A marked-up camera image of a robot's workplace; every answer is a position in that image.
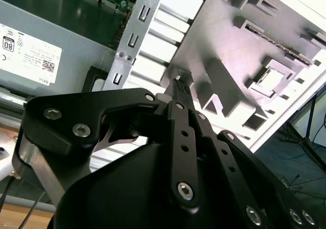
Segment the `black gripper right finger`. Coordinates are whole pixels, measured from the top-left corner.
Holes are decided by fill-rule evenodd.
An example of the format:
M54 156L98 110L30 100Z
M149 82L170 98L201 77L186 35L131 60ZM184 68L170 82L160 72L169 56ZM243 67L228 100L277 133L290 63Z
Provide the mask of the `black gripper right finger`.
M197 145L206 157L208 190L221 228L319 228L317 218L230 131L216 134L195 110L188 84L182 99L190 110Z

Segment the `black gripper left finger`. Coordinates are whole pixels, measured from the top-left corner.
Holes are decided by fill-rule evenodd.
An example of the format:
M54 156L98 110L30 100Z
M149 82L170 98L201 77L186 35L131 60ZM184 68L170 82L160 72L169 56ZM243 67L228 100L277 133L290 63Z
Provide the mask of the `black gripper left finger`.
M13 166L53 205L76 182L147 144L196 150L181 80L143 88L36 97L24 110Z

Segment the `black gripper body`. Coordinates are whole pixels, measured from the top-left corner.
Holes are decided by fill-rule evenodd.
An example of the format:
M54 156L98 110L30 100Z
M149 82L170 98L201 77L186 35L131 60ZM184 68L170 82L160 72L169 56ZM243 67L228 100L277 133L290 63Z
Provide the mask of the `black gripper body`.
M225 188L186 144L147 144L70 187L54 228L245 228Z

